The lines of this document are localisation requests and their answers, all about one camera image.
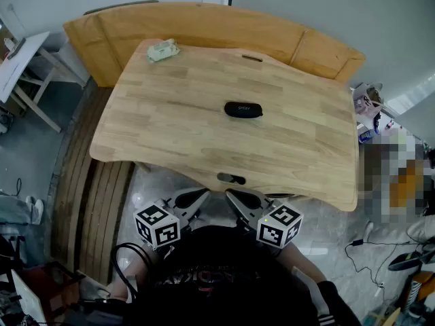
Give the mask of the black flat shoe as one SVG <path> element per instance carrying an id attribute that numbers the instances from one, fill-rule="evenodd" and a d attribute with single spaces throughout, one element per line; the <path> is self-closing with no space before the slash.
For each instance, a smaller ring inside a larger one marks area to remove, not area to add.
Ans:
<path id="1" fill-rule="evenodd" d="M 402 271 L 410 268 L 421 267 L 423 264 L 435 263 L 435 250 L 404 253 L 395 258 L 389 265 L 389 271 Z"/>

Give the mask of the black glasses case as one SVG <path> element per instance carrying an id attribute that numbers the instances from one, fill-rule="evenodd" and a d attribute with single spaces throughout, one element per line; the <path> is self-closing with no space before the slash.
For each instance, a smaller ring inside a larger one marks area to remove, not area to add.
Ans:
<path id="1" fill-rule="evenodd" d="M 230 101 L 224 105 L 224 112 L 235 118 L 252 119 L 263 115 L 262 107 L 257 103 L 240 103 Z"/>

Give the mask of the green wet wipes packet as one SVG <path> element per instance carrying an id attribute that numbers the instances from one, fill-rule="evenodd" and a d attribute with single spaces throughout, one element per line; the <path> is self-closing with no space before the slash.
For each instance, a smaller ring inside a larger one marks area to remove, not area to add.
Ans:
<path id="1" fill-rule="evenodd" d="M 179 54 L 180 49 L 174 39 L 168 39 L 150 46 L 147 49 L 147 59 L 150 62 L 158 62 Z"/>

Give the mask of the person's right forearm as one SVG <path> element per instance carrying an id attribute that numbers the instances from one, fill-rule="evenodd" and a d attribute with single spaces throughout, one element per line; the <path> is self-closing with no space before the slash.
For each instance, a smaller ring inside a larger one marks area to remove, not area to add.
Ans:
<path id="1" fill-rule="evenodd" d="M 280 251 L 276 260 L 289 272 L 291 272 L 293 268 L 298 268 L 316 283 L 327 281 L 327 278 L 321 270 L 306 258 L 296 245 L 291 242 Z"/>

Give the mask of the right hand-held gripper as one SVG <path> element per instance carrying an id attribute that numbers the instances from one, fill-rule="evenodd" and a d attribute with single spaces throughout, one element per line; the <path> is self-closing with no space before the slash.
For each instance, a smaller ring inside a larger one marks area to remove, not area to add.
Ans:
<path id="1" fill-rule="evenodd" d="M 225 195 L 230 207 L 256 230 L 258 242 L 283 249 L 298 235 L 304 215 L 289 204 L 245 188 L 228 188 Z"/>

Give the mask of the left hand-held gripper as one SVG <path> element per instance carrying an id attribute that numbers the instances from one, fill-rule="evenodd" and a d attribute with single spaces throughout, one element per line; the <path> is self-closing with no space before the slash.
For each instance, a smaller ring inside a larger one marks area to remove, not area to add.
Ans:
<path id="1" fill-rule="evenodd" d="M 173 202 L 158 199 L 134 212 L 138 234 L 153 249 L 173 244 L 181 239 L 186 227 L 211 196 L 208 188 L 181 189 L 173 196 Z"/>

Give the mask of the white side table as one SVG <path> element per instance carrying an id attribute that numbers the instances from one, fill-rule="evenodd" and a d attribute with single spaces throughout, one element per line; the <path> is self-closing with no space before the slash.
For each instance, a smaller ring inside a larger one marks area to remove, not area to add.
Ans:
<path id="1" fill-rule="evenodd" d="M 33 111 L 55 132 L 60 132 L 60 126 L 51 120 L 38 107 L 38 103 L 43 93 L 48 87 L 48 84 L 52 81 L 52 78 L 58 72 L 79 84 L 81 87 L 84 87 L 86 82 L 63 61 L 57 59 L 53 54 L 45 49 L 44 42 L 49 36 L 50 32 L 46 31 L 44 33 L 26 37 L 26 43 L 21 47 L 19 53 L 17 53 L 15 57 L 0 62 L 0 102 L 6 103 L 8 99 L 12 99 L 22 109 L 30 109 Z M 24 71 L 36 54 L 45 58 L 52 65 L 51 71 L 43 81 L 24 75 Z M 19 86 L 18 82 L 20 80 L 39 86 L 34 98 L 30 98 Z"/>

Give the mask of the brown wooden slat panel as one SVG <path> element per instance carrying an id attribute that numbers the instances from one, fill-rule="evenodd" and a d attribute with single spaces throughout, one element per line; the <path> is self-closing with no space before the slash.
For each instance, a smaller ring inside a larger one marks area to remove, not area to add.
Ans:
<path id="1" fill-rule="evenodd" d="M 131 162 L 101 162 L 90 144 L 111 88 L 95 88 L 85 99 L 60 168 L 54 197 L 50 254 L 69 270 L 108 285 L 111 249 L 134 171 Z"/>

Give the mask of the person's black-clothed body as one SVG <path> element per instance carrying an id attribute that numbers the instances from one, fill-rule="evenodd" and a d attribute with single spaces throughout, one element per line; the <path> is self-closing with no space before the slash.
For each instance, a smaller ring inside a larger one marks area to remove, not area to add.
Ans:
<path id="1" fill-rule="evenodd" d="M 207 226 L 160 258 L 130 326 L 361 326 L 334 283 L 289 272 L 235 228 Z"/>

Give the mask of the pink white bag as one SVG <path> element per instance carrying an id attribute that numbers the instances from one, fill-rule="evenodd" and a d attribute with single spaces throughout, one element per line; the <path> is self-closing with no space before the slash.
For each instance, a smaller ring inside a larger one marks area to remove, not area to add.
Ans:
<path id="1" fill-rule="evenodd" d="M 352 92 L 355 112 L 366 117 L 377 115 L 383 107 L 380 97 L 382 89 L 383 84 L 381 82 L 361 83 L 355 88 Z"/>

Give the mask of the small blue packet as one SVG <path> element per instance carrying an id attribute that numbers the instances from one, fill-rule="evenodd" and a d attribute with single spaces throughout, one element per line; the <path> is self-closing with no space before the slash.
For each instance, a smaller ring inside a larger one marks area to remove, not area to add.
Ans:
<path id="1" fill-rule="evenodd" d="M 370 129 L 370 130 L 367 130 L 367 131 L 363 132 L 362 134 L 360 134 L 358 136 L 358 143 L 359 144 L 364 144 L 364 143 L 368 142 L 374 136 L 376 136 L 377 133 L 378 132 L 375 129 Z"/>

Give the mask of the flat black device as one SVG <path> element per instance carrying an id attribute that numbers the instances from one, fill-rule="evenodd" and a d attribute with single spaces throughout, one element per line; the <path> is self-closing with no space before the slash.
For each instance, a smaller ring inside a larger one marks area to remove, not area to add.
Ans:
<path id="1" fill-rule="evenodd" d="M 21 47 L 26 43 L 26 39 L 23 38 L 21 39 L 19 42 L 13 44 L 11 39 L 5 39 L 5 42 L 9 42 L 8 45 L 12 46 L 12 48 L 10 49 L 10 51 L 7 53 L 7 59 L 10 60 L 13 57 L 15 57 L 15 55 L 17 55 L 17 53 L 19 53 Z"/>

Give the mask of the person's left forearm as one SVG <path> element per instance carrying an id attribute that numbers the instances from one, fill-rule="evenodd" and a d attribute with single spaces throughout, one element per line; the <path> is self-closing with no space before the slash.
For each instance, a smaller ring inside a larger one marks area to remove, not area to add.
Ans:
<path id="1" fill-rule="evenodd" d="M 137 284 L 137 290 L 144 290 L 156 271 L 157 263 L 160 261 L 159 254 L 147 244 L 139 249 L 136 245 L 126 244 L 127 247 L 118 247 L 111 252 L 111 260 L 114 264 L 114 270 L 117 277 L 111 288 L 111 298 L 126 301 L 128 299 L 129 287 L 122 277 L 134 277 Z M 128 265 L 118 262 L 118 251 L 130 251 Z"/>

